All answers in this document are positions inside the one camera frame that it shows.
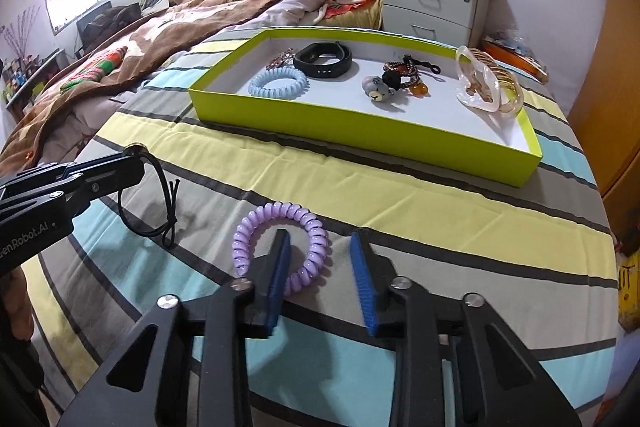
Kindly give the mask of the person's left hand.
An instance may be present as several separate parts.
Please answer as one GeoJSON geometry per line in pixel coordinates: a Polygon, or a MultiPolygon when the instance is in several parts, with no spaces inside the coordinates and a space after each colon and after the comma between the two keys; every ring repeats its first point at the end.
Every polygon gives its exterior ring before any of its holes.
{"type": "Polygon", "coordinates": [[[13,336],[18,340],[31,340],[35,324],[27,280],[22,268],[16,268],[1,277],[1,299],[9,317],[13,336]]]}

